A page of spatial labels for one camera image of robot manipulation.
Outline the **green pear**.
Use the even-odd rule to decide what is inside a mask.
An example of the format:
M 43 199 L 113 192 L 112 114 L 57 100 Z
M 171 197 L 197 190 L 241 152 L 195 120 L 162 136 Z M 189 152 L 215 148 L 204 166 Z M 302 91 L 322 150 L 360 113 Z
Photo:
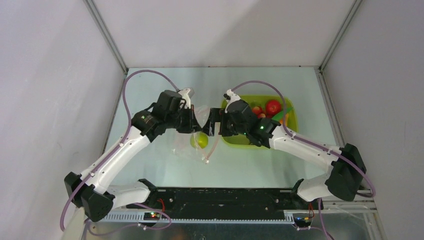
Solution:
M 193 148 L 204 149 L 209 144 L 209 137 L 203 132 L 196 132 L 190 137 L 190 145 Z

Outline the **clear zip top bag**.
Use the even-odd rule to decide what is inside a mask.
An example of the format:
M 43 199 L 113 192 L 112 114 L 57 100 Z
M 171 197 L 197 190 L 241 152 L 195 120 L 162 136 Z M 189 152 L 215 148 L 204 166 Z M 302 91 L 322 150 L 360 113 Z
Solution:
M 185 134 L 175 132 L 171 138 L 171 150 L 174 155 L 183 160 L 192 160 L 209 164 L 214 151 L 217 148 L 220 137 L 208 136 L 208 145 L 204 149 L 194 148 L 190 144 L 190 138 L 194 133 Z

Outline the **green plastic bin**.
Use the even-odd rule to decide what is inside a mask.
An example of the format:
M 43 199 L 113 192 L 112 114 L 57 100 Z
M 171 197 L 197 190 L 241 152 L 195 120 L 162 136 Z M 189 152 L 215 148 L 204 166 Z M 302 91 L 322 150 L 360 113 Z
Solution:
M 298 120 L 297 120 L 297 114 L 294 109 L 293 103 L 288 97 L 284 98 L 285 107 L 283 107 L 283 101 L 278 95 L 241 95 L 240 96 L 242 100 L 247 102 L 251 107 L 254 106 L 260 106 L 265 111 L 265 104 L 269 100 L 277 100 L 281 103 L 281 107 L 283 110 L 289 107 L 293 107 L 292 112 L 289 114 L 287 128 L 290 130 L 293 130 L 295 132 L 298 132 Z M 234 136 L 222 136 L 222 141 L 227 144 L 229 147 L 237 148 L 237 149 L 260 149 L 260 150 L 266 150 L 264 146 L 257 147 L 249 141 L 249 139 L 242 134 L 234 135 Z

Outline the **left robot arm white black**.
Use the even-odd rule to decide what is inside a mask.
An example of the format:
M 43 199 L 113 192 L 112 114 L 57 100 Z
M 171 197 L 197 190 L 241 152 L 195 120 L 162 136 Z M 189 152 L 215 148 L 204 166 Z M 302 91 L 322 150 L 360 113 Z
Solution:
M 123 136 L 91 166 L 80 174 L 70 172 L 64 184 L 71 202 L 84 209 L 92 222 L 102 220 L 112 209 L 141 203 L 153 208 L 158 194 L 149 181 L 132 185 L 112 186 L 111 183 L 127 163 L 167 129 L 191 134 L 200 130 L 191 105 L 194 90 L 190 87 L 178 92 L 165 90 L 148 108 L 132 116 Z

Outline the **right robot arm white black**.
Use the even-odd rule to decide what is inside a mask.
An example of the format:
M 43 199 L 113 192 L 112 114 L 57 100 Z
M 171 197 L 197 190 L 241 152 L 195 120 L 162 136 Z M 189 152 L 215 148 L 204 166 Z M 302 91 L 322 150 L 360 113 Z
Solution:
M 319 144 L 271 118 L 258 118 L 244 100 L 230 102 L 225 108 L 211 108 L 202 132 L 214 136 L 219 123 L 219 135 L 245 136 L 257 147 L 289 153 L 314 164 L 324 173 L 310 179 L 300 179 L 292 188 L 291 204 L 304 209 L 319 198 L 335 196 L 352 202 L 365 177 L 366 168 L 358 149 Z

